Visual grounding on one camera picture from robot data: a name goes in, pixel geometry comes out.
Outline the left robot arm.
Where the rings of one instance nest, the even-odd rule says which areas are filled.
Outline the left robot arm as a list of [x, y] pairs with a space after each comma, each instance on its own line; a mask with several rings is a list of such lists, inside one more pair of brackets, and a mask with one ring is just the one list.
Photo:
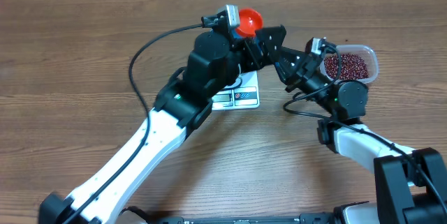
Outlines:
[[115, 223], [154, 168], [180, 147], [212, 111], [257, 108], [257, 70], [267, 65], [259, 31], [217, 30], [197, 37], [186, 68], [156, 96], [131, 139], [66, 198], [52, 193], [39, 206], [39, 223]]

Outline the orange scoop with blue handle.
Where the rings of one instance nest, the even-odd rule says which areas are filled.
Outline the orange scoop with blue handle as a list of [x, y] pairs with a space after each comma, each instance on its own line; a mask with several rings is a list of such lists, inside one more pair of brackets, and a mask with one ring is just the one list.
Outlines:
[[235, 29], [235, 33], [241, 38], [253, 38], [256, 31], [263, 28], [263, 18], [253, 8], [239, 10], [239, 19], [240, 25]]

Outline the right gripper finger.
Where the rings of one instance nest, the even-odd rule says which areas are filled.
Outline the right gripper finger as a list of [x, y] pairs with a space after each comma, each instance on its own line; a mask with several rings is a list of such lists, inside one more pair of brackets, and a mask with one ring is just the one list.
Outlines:
[[274, 63], [279, 79], [284, 84], [300, 82], [300, 68], [306, 54], [299, 50], [282, 47], [278, 60]]
[[263, 56], [270, 64], [278, 62], [285, 37], [286, 28], [283, 25], [256, 30], [256, 38], [263, 51]]

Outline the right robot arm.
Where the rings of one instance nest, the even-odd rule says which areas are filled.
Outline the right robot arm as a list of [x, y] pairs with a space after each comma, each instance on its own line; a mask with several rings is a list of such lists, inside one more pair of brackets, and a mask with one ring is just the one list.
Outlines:
[[292, 101], [309, 99], [328, 116], [316, 115], [321, 144], [354, 160], [375, 179], [376, 202], [335, 209], [337, 223], [445, 223], [446, 166], [433, 148], [413, 149], [387, 140], [361, 122], [369, 88], [358, 80], [329, 79], [319, 71], [336, 45], [312, 38], [303, 52], [283, 47], [283, 26], [256, 30], [261, 56], [274, 65]]

